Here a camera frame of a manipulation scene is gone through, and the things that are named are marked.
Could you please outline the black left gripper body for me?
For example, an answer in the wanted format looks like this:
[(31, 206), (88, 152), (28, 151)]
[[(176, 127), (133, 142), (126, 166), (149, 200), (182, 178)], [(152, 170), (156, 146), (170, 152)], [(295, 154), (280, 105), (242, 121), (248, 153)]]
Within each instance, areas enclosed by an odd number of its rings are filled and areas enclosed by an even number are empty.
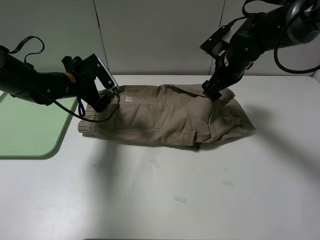
[(74, 58), (65, 56), (62, 63), (66, 73), (71, 74), (73, 80), (72, 88), (75, 94), (89, 104), (96, 112), (103, 112), (109, 104), (108, 97), (101, 97), (96, 87), (95, 80), (87, 76), (84, 71), (84, 60), (79, 56)]

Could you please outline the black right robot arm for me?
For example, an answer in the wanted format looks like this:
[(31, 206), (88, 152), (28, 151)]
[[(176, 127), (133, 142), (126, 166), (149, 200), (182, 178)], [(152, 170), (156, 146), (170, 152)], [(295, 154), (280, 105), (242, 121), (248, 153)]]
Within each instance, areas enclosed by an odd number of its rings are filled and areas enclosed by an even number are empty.
[(276, 65), (290, 74), (308, 74), (319, 66), (294, 70), (284, 67), (278, 50), (312, 42), (320, 34), (320, 2), (318, 0), (270, 0), (278, 8), (269, 12), (249, 13), (242, 8), (244, 23), (226, 41), (238, 18), (222, 25), (201, 46), (215, 60), (211, 78), (202, 84), (204, 94), (212, 100), (221, 91), (238, 83), (254, 62), (267, 51), (273, 51)]

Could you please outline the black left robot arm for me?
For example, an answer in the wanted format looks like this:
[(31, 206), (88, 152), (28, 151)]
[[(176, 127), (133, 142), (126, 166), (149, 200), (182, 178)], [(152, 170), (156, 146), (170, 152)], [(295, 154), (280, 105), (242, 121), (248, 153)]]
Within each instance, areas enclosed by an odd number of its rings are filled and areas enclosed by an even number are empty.
[(102, 112), (111, 102), (97, 90), (95, 79), (105, 76), (98, 68), (97, 57), (86, 59), (65, 56), (62, 59), (65, 72), (37, 72), (30, 65), (0, 48), (0, 90), (39, 105), (49, 106), (58, 99), (80, 98), (96, 112)]

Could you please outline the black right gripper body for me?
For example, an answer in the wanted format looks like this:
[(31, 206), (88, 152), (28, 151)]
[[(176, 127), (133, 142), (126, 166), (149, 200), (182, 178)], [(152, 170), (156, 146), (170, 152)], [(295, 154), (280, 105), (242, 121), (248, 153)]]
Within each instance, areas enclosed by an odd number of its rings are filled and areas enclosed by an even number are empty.
[(202, 84), (203, 93), (212, 100), (219, 99), (220, 91), (238, 83), (253, 62), (243, 57), (224, 53), (215, 62), (214, 74)]

